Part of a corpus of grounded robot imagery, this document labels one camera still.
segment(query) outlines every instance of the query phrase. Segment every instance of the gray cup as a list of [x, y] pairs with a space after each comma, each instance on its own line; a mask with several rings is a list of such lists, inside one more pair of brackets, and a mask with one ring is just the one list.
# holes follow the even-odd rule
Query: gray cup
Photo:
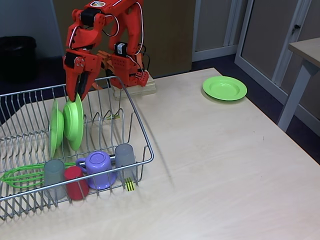
[[[120, 144], [115, 148], [115, 167], [120, 168], [136, 163], [134, 149], [130, 144]], [[132, 181], [136, 176], [136, 167], [129, 167], [125, 170], [117, 172], [117, 177], [120, 181], [124, 182], [130, 178]]]
[[[50, 160], [44, 165], [44, 186], [57, 184], [65, 180], [65, 164], [60, 160]], [[66, 196], [64, 186], [56, 186], [44, 191], [44, 195], [53, 200], [60, 200]]]

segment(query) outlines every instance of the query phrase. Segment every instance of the table leg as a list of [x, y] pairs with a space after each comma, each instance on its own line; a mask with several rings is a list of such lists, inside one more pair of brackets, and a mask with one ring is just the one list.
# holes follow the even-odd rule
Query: table leg
[[307, 60], [303, 60], [298, 77], [296, 78], [293, 89], [286, 100], [277, 123], [278, 127], [284, 132], [286, 132], [289, 127], [310, 78], [313, 77], [318, 70], [319, 68], [317, 66]]

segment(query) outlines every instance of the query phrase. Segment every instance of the red cup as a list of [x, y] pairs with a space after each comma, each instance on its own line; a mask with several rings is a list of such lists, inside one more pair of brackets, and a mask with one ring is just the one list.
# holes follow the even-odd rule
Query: red cup
[[[83, 173], [80, 167], [78, 166], [71, 166], [64, 172], [64, 178], [65, 180], [72, 180], [72, 179], [77, 179], [83, 177]], [[72, 200], [82, 200], [84, 197], [86, 197], [89, 193], [89, 186], [86, 180], [81, 180], [79, 183], [77, 181], [68, 183], [66, 185], [66, 191], [68, 193], [68, 196]]]

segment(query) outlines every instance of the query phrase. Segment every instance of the floor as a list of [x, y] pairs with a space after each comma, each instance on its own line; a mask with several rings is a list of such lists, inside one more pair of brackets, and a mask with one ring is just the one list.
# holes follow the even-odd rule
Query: floor
[[[247, 98], [273, 122], [278, 120], [283, 105], [235, 64], [235, 55], [197, 61], [192, 64], [192, 71], [208, 68], [216, 68], [222, 75], [242, 81], [248, 89]], [[295, 116], [286, 133], [320, 164], [319, 136]]]
[[[241, 80], [248, 88], [248, 99], [250, 99], [272, 121], [276, 122], [278, 120], [283, 105], [235, 64], [235, 55], [198, 61], [192, 64], [192, 71], [207, 68], [216, 68], [222, 75]], [[65, 72], [63, 70], [61, 57], [42, 60], [38, 64], [38, 71], [39, 73], [37, 78], [31, 82], [17, 83], [11, 79], [0, 79], [0, 94], [31, 90], [65, 83]], [[45, 93], [44, 95], [45, 99], [52, 98], [50, 93], [48, 96], [46, 96]], [[5, 99], [2, 97], [0, 100], [1, 106], [3, 106], [4, 100]], [[0, 117], [0, 122], [3, 123], [4, 121], [5, 119]], [[296, 117], [294, 117], [291, 121], [291, 124], [287, 130], [287, 134], [320, 164], [319, 136], [317, 136]]]

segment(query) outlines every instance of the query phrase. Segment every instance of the cup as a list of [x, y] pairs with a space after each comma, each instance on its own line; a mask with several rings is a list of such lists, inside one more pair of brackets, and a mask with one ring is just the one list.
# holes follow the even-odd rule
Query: cup
[[[85, 168], [80, 165], [81, 163], [85, 163]], [[97, 174], [112, 169], [110, 156], [104, 151], [96, 151], [86, 158], [79, 158], [75, 161], [75, 165], [81, 168], [82, 172], [87, 175]], [[98, 190], [109, 188], [115, 181], [115, 172], [101, 174], [87, 180], [90, 188]]]
[[[120, 168], [136, 163], [134, 149], [130, 144], [123, 143], [115, 148], [115, 168]], [[132, 181], [136, 178], [136, 167], [129, 167], [117, 172], [120, 181], [125, 182], [130, 178]]]
[[[83, 177], [82, 169], [78, 166], [71, 166], [64, 172], [66, 181]], [[72, 200], [82, 200], [89, 193], [89, 186], [86, 180], [80, 180], [68, 183], [66, 192]]]
[[[65, 180], [65, 164], [60, 160], [50, 160], [44, 165], [44, 186], [61, 183]], [[47, 198], [60, 200], [66, 196], [64, 186], [55, 186], [44, 191]]]

